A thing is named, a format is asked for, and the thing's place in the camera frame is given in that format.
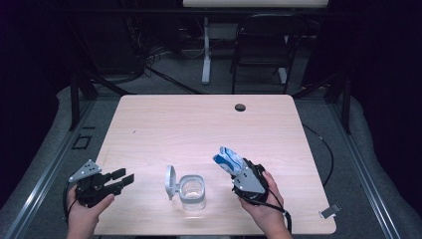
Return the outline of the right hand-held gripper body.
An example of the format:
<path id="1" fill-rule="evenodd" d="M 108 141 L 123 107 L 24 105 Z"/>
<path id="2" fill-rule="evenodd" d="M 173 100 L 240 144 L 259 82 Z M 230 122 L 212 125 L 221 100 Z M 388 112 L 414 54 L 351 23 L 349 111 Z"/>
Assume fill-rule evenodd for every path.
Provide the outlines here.
<path id="1" fill-rule="evenodd" d="M 232 177 L 232 191 L 250 203 L 266 202 L 268 182 L 263 175 L 264 171 L 261 164 L 246 166 L 240 174 Z"/>

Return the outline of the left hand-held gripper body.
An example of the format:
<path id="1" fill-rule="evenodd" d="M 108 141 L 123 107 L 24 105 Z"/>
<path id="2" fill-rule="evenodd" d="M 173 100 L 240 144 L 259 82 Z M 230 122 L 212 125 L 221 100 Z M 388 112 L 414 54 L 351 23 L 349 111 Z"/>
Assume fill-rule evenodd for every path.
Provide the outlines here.
<path id="1" fill-rule="evenodd" d="M 94 207 L 107 195 L 119 195 L 123 189 L 121 181 L 107 184 L 112 181 L 111 173 L 102 174 L 102 168 L 89 159 L 69 177 L 74 183 L 76 196 L 81 205 Z"/>

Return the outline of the blue and white packet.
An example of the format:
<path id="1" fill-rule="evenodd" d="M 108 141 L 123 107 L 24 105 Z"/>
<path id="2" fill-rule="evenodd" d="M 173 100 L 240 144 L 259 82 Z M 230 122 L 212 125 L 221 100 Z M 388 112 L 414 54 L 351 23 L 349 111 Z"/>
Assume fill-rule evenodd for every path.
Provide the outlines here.
<path id="1" fill-rule="evenodd" d="M 219 148 L 219 152 L 213 156 L 213 160 L 233 176 L 239 175 L 246 167 L 245 160 L 237 152 L 225 146 Z"/>

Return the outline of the clear container with grey lid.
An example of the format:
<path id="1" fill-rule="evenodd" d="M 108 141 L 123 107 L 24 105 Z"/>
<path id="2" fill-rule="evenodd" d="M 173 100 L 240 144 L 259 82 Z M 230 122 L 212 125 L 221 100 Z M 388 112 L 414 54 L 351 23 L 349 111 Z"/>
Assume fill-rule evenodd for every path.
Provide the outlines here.
<path id="1" fill-rule="evenodd" d="M 188 174 L 177 178 L 175 168 L 168 165 L 165 174 L 165 191 L 169 200 L 178 195 L 184 210 L 205 208 L 205 181 L 200 175 Z"/>

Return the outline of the person's left hand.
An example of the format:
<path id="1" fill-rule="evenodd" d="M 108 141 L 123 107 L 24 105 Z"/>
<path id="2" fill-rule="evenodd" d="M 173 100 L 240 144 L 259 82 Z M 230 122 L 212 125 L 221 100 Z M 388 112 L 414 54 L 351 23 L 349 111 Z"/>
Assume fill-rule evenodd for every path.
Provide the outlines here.
<path id="1" fill-rule="evenodd" d="M 69 210 L 69 229 L 77 232 L 86 231 L 92 233 L 98 222 L 100 215 L 114 202 L 114 195 L 107 195 L 102 201 L 92 208 L 81 205 L 78 202 L 75 187 L 68 192 L 68 201 L 72 206 Z"/>

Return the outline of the person's right hand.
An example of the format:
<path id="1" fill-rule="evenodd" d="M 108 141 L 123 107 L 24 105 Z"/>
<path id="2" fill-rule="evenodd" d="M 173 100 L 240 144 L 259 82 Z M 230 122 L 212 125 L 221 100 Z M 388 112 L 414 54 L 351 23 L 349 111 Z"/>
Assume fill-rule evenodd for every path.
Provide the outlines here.
<path id="1" fill-rule="evenodd" d="M 278 185 L 272 174 L 268 171 L 264 171 L 263 175 L 268 182 L 269 189 L 272 191 L 272 193 L 268 195 L 267 203 L 274 207 L 283 204 L 284 199 L 279 192 Z M 284 216 L 280 210 L 267 205 L 253 205 L 242 198 L 240 198 L 239 201 L 241 206 L 252 216 L 255 223 L 264 234 L 266 230 L 273 230 L 276 228 L 287 229 Z"/>

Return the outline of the small grey metal clip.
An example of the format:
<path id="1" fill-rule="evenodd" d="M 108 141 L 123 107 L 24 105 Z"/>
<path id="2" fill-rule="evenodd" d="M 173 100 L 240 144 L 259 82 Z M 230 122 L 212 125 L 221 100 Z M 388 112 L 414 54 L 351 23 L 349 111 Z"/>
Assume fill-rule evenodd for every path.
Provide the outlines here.
<path id="1" fill-rule="evenodd" d="M 336 215 L 337 212 L 339 212 L 341 210 L 341 207 L 335 203 L 334 205 L 330 206 L 329 208 L 320 211 L 319 212 L 319 216 L 323 219 L 327 219 L 329 217 L 334 217 Z"/>

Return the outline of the black metal stand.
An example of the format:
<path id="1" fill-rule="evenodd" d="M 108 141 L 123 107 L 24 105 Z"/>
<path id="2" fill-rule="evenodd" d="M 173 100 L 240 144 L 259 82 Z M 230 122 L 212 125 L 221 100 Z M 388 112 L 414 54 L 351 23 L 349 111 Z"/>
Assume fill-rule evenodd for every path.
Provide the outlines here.
<path id="1" fill-rule="evenodd" d="M 347 134 L 351 134 L 349 118 L 350 118 L 350 103 L 351 103 L 351 78 L 346 73 L 335 73 L 328 76 L 310 86 L 304 90 L 293 94 L 295 100 L 301 99 L 306 95 L 316 91 L 322 86 L 328 85 L 328 90 L 324 95 L 324 101 L 327 104 L 334 104 L 338 101 L 339 97 L 341 100 L 341 111 L 340 111 L 340 123 Z"/>
<path id="2" fill-rule="evenodd" d="M 72 120 L 70 130 L 74 130 L 80 122 L 80 94 L 83 94 L 89 101 L 94 101 L 98 98 L 99 93 L 94 87 L 94 83 L 106 87 L 112 92 L 125 96 L 129 92 L 107 81 L 105 78 L 90 71 L 77 70 L 71 77 L 70 91 L 71 91 L 71 112 Z"/>

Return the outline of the white desk with legs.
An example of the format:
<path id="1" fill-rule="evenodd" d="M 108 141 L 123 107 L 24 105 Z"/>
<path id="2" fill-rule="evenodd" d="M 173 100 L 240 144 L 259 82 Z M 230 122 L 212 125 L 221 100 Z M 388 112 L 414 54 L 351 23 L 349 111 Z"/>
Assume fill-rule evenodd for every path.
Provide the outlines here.
<path id="1" fill-rule="evenodd" d="M 182 0 L 184 8 L 190 10 L 264 10 L 264 9 L 323 9 L 329 0 Z M 233 40 L 235 23 L 217 23 L 209 17 L 203 18 L 204 61 L 202 84 L 211 79 L 211 39 Z"/>

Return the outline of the black folding chair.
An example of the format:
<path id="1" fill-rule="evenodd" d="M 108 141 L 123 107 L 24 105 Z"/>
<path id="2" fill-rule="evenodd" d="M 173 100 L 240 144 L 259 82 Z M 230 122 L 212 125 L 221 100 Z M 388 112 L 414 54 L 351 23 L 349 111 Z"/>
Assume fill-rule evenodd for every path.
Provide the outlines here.
<path id="1" fill-rule="evenodd" d="M 283 93 L 287 92 L 296 51 L 308 29 L 304 17 L 293 14 L 253 14 L 238 25 L 231 63 L 231 92 L 235 93 L 239 67 L 273 68 L 286 71 Z"/>

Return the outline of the aluminium floor rail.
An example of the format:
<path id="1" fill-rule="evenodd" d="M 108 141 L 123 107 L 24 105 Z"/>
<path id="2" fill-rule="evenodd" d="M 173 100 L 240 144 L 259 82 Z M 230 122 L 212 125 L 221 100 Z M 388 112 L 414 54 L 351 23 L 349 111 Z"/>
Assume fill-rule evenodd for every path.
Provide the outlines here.
<path id="1" fill-rule="evenodd" d="M 374 184 L 373 178 L 363 160 L 362 153 L 358 149 L 353 134 L 348 133 L 342 125 L 340 109 L 336 105 L 328 105 L 327 107 L 335 122 L 337 130 L 345 141 L 347 150 L 351 155 L 351 164 L 353 165 L 354 171 L 357 174 L 361 187 L 365 192 L 385 239 L 402 239 L 383 198 Z"/>
<path id="2" fill-rule="evenodd" d="M 96 119 L 101 103 L 83 104 L 81 121 L 74 129 L 69 129 L 69 109 L 60 107 L 23 179 L 0 209 L 0 239 L 66 238 L 65 184 L 87 160 L 97 157 L 104 132 L 104 122 Z"/>

